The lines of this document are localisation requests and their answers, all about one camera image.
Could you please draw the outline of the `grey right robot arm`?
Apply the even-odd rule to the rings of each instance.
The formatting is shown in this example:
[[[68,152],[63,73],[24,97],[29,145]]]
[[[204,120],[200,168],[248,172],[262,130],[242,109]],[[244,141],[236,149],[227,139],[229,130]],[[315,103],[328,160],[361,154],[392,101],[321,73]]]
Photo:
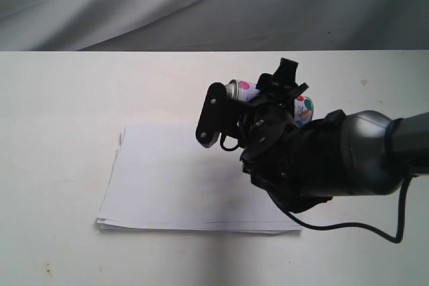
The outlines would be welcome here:
[[[337,196],[382,196],[407,177],[428,173],[428,115],[391,119],[342,110],[299,125],[294,99],[297,63],[281,59],[262,74],[243,115],[243,170],[284,212],[300,213]]]

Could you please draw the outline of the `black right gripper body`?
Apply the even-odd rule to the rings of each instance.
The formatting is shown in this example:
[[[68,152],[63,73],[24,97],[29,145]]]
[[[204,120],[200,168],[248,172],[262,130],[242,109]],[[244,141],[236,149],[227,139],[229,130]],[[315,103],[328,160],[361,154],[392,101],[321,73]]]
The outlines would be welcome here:
[[[277,103],[256,112],[240,160],[251,183],[265,190],[283,212],[301,213],[345,195],[341,127],[335,110],[299,127],[294,104]]]

